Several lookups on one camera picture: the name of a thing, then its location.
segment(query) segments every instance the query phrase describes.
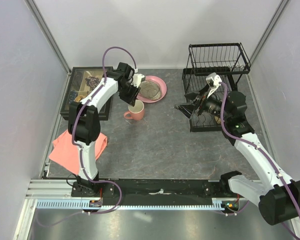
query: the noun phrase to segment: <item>gray countertop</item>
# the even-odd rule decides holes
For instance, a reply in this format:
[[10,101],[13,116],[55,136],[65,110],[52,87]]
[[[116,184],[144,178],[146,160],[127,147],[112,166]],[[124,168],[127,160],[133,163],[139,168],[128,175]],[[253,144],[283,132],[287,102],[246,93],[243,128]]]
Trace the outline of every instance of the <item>gray countertop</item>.
[[[189,121],[175,104],[185,102],[182,69],[142,69],[144,75],[162,78],[166,96],[156,103],[145,103],[141,121],[123,117],[128,105],[113,97],[108,121],[101,132],[108,145],[96,162],[100,178],[219,179],[221,174],[238,170],[249,179],[258,179],[247,160],[220,131],[190,132]],[[265,146],[257,112],[245,76],[238,90],[246,95],[246,116]],[[62,120],[58,135],[66,131]],[[70,173],[51,161],[48,177],[66,178]]]

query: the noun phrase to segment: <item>white wall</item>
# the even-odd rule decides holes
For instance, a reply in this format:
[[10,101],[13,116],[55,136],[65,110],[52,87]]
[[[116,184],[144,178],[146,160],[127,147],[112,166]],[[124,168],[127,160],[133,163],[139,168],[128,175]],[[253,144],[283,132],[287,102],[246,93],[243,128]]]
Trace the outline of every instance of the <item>white wall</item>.
[[250,75],[275,158],[300,180],[300,0],[289,3]]
[[66,80],[23,0],[0,0],[0,240],[38,177]]
[[[185,68],[189,44],[242,42],[250,56],[280,0],[35,0],[68,64],[124,47],[139,68]],[[109,52],[108,65],[131,63]]]

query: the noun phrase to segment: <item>metal bracket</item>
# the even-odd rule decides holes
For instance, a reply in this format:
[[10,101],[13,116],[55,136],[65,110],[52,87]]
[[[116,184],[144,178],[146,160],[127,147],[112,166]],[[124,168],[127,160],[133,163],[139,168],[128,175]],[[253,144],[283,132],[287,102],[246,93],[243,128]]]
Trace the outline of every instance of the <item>metal bracket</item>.
[[32,220],[35,214],[37,206],[36,199],[26,199],[24,200],[19,221],[17,223],[13,240],[25,240],[28,239],[30,232]]

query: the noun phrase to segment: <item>gray table surface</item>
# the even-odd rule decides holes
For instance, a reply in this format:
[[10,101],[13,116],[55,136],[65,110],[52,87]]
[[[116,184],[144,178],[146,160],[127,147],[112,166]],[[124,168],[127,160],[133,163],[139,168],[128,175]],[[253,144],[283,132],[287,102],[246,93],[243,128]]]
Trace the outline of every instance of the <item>gray table surface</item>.
[[[77,211],[36,209],[38,219],[44,225]],[[205,210],[116,210],[101,215],[79,214],[54,227],[42,228],[33,224],[31,230],[34,240],[293,239],[281,224],[268,225],[251,203],[237,216],[225,217]]]
[[[249,179],[258,179],[247,160],[220,131],[190,132],[187,118],[174,109],[175,104],[185,102],[182,69],[139,72],[162,78],[167,94],[161,101],[145,103],[141,121],[125,119],[128,105],[114,96],[109,120],[101,122],[108,145],[96,162],[100,178],[219,179],[221,174],[238,170]],[[245,75],[238,90],[246,95],[247,119],[265,146]],[[68,122],[62,120],[58,135],[67,127]],[[69,174],[51,161],[48,177],[66,178]]]

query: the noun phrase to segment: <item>black tray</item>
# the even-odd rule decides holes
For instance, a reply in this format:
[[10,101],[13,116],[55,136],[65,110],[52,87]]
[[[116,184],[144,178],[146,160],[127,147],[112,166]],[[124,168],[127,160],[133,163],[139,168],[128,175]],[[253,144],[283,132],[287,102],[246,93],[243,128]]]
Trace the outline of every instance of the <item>black tray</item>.
[[[107,66],[107,71],[113,71],[112,66]],[[64,120],[69,118],[69,104],[73,101],[79,102],[88,96],[101,81],[103,76],[102,67],[73,67],[66,94],[63,99],[62,108],[60,111]],[[112,97],[99,110],[99,119],[107,121],[111,107]]]

